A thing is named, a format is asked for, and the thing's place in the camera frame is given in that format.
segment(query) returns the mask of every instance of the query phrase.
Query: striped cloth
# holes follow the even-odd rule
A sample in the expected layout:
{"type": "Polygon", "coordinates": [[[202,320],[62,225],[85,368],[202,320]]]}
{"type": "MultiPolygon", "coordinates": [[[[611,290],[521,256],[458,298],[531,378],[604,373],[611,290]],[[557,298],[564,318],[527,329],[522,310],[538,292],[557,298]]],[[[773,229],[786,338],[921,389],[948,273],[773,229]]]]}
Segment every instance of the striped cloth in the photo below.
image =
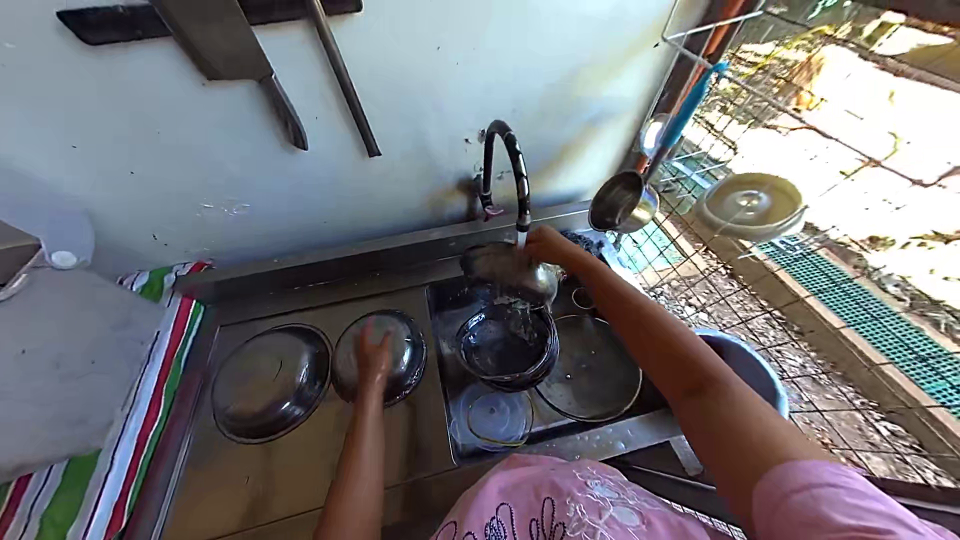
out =
{"type": "Polygon", "coordinates": [[[173,283],[204,268],[206,263],[190,262],[121,278],[120,285],[167,306],[143,369],[102,450],[0,485],[0,540],[118,536],[130,519],[204,315],[200,303],[173,292],[173,283]]]}

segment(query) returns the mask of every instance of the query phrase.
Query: countertop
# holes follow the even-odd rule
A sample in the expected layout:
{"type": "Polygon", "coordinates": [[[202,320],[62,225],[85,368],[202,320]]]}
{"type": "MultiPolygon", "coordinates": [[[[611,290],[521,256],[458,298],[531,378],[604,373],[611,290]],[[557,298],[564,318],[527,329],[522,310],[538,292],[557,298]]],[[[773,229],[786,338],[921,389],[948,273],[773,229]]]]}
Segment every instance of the countertop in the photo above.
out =
{"type": "MultiPolygon", "coordinates": [[[[541,209],[534,212],[534,221],[560,230],[585,230],[587,210],[588,202],[541,209]]],[[[509,240],[514,233],[514,219],[500,216],[486,223],[215,269],[178,281],[178,290],[207,305],[207,315],[128,524],[128,540],[309,538],[332,481],[349,405],[331,388],[297,429],[271,443],[239,445],[212,426],[212,374],[245,336],[277,324],[308,320],[335,342],[358,315],[397,305],[430,334],[425,337],[431,346],[420,386],[387,409],[392,458],[383,525],[443,516],[506,454],[462,459],[453,451],[445,429],[426,287],[461,276],[458,257],[467,247],[509,240]]],[[[636,285],[629,271],[612,267],[636,285]]],[[[680,434],[667,409],[643,409],[607,424],[576,424],[542,440],[532,437],[516,452],[599,460],[680,434]]]]}

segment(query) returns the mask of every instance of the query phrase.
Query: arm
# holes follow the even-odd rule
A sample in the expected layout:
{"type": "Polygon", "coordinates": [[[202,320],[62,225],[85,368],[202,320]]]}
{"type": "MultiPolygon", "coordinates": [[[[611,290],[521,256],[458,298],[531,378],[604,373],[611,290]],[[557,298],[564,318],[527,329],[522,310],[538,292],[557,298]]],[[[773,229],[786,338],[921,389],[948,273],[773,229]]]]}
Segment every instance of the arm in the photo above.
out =
{"type": "Polygon", "coordinates": [[[764,473],[829,454],[783,420],[683,322],[556,231],[531,233],[526,251],[560,264],[589,291],[631,356],[663,394],[717,489],[752,524],[754,486],[764,473]]]}
{"type": "Polygon", "coordinates": [[[390,369],[390,334],[371,343],[372,326],[360,332],[358,389],[353,416],[337,462],[337,476],[326,492],[314,540],[380,538],[383,521],[383,392],[390,369]]]}

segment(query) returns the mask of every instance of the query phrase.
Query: knife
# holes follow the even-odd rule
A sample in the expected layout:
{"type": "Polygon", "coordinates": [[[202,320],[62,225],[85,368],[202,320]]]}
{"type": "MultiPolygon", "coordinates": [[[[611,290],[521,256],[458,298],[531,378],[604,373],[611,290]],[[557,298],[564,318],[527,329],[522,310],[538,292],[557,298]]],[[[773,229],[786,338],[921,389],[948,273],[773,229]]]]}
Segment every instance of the knife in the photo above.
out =
{"type": "Polygon", "coordinates": [[[151,0],[151,4],[207,79],[257,81],[290,143],[307,149],[303,124],[237,0],[151,0]]]}

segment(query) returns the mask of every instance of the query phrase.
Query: embroidered pink shirt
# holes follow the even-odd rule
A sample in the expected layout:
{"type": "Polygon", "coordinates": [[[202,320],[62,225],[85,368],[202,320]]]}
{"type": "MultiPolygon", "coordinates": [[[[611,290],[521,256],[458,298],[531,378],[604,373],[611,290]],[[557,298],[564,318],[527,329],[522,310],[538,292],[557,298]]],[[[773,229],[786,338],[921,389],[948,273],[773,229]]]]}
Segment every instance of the embroidered pink shirt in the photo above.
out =
{"type": "MultiPolygon", "coordinates": [[[[854,469],[794,461],[754,491],[756,537],[958,540],[918,519],[854,469]]],[[[729,538],[596,461],[513,454],[454,504],[436,540],[729,538]]]]}

